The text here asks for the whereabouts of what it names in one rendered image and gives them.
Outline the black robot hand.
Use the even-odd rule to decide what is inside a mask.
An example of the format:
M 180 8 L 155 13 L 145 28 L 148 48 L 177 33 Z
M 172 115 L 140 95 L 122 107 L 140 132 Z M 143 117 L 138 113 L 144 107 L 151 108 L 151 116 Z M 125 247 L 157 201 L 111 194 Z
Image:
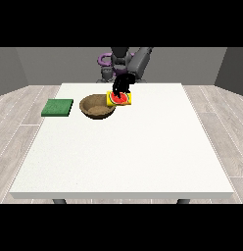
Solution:
M 116 96 L 121 97 L 121 93 L 129 93 L 129 86 L 134 83 L 134 74 L 118 75 L 113 84 L 113 92 Z

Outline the yellow cup with melon print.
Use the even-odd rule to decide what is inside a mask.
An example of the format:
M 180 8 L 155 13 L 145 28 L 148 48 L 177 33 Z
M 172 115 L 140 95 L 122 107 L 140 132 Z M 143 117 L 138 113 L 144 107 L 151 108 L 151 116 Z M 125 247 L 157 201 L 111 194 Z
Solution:
M 124 106 L 131 104 L 131 94 L 121 92 L 116 96 L 113 91 L 108 91 L 106 94 L 106 101 L 108 106 Z

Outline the brown wooden bowl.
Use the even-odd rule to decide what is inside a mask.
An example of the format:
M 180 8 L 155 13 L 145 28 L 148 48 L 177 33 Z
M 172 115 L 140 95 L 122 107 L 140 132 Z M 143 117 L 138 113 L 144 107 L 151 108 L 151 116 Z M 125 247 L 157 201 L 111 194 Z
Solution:
M 105 94 L 91 94 L 80 101 L 79 109 L 92 120 L 103 120 L 111 116 L 116 107 L 107 105 Z

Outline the green square pad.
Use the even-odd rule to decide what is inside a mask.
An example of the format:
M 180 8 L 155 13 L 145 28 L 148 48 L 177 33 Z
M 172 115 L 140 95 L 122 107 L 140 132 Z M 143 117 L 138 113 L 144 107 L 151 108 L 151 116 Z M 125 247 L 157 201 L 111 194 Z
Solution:
M 49 99 L 42 112 L 42 117 L 67 117 L 73 105 L 72 99 Z

